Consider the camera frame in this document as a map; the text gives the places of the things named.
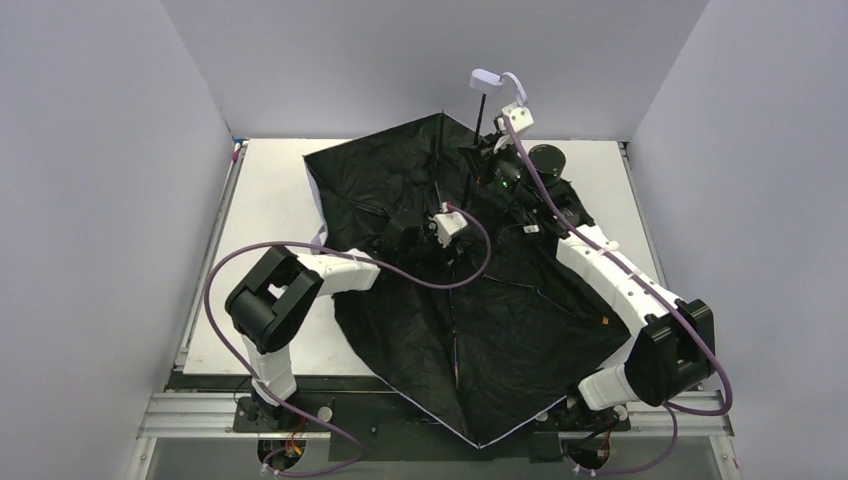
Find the lavender umbrella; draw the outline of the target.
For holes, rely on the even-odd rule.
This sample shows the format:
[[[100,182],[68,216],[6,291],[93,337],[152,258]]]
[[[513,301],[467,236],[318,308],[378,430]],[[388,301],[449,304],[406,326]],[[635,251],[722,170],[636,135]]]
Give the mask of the lavender umbrella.
[[[367,248],[380,215],[434,215],[468,226],[439,255],[387,261],[416,282],[399,332],[355,325],[376,341],[359,356],[393,389],[483,448],[560,402],[629,338],[613,310],[555,259],[557,240],[526,234],[499,197],[464,192],[472,130],[429,115],[305,157],[329,248]]]

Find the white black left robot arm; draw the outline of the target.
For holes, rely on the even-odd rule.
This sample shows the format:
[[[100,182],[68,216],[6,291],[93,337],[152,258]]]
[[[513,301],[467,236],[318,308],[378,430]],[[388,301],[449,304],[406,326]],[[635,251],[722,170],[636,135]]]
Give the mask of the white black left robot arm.
[[[397,333],[415,304],[416,282],[399,273],[391,257],[422,260],[443,253],[451,242],[441,227],[450,214],[423,216],[401,211],[382,213],[364,250],[351,247],[340,254],[325,249],[329,225],[321,224],[308,242],[268,248],[225,301],[225,311],[248,351],[251,395],[266,422],[276,428],[292,425],[295,411],[286,402],[296,392],[289,345],[314,302],[336,296],[335,315],[359,356],[377,334],[358,335],[355,325],[383,326]]]

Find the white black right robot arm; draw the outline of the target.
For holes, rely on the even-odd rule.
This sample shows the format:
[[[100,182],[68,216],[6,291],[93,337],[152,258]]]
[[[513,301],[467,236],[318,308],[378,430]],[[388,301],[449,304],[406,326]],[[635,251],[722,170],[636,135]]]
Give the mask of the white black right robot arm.
[[[630,340],[577,385],[580,406],[603,411],[641,401],[662,406],[716,373],[714,317],[643,273],[589,214],[563,178],[565,153],[530,149],[493,133],[459,150],[474,182],[508,212],[557,240],[555,259],[618,316]]]

